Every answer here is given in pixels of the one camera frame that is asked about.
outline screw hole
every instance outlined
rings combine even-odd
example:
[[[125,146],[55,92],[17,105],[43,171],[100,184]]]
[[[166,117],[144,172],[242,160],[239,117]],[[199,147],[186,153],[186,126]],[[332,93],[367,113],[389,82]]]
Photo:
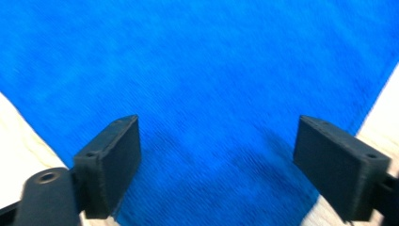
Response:
[[[367,153],[366,155],[367,155],[367,157],[369,157],[369,158],[376,158],[376,155],[373,154],[373,153]]]
[[[59,177],[59,174],[56,172],[46,172],[46,173],[42,174],[36,182],[39,184],[47,184],[47,183],[50,183],[50,182],[56,180],[56,178],[58,178],[58,177]]]

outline blue fabric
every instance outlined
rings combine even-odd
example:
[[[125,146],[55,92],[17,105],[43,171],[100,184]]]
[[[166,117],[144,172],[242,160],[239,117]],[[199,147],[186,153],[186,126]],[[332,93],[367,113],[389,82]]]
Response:
[[[3,1],[0,90],[72,166],[140,116],[122,225],[297,225],[298,116],[355,134],[399,53],[390,1]]]

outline black plastic block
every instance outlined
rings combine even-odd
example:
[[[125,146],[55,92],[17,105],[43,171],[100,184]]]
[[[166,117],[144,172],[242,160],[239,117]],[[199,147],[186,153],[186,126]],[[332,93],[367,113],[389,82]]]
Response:
[[[294,162],[343,221],[370,219],[390,161],[327,121],[300,117]]]
[[[137,116],[113,121],[74,157],[87,218],[107,218],[118,210],[140,160]]]

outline blue terry cloth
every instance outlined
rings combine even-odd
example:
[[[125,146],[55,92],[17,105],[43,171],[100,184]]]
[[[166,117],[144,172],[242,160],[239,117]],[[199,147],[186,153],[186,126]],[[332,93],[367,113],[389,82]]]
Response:
[[[72,157],[140,116],[122,225],[297,225],[299,114],[355,134],[398,60],[390,1],[4,1],[0,89]]]

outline white floor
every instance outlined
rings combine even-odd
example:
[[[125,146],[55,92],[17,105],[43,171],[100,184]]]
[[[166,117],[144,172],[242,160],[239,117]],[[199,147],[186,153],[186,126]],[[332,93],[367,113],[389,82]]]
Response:
[[[390,173],[399,171],[399,67],[380,94],[371,113],[359,130],[358,138],[392,158]],[[38,137],[19,115],[13,105],[0,93],[0,208],[20,199],[24,181],[41,170],[64,167],[54,152]],[[370,223],[378,225],[375,213]],[[84,221],[84,225],[115,225],[107,220]],[[303,220],[302,225],[344,225],[328,203],[318,203]]]

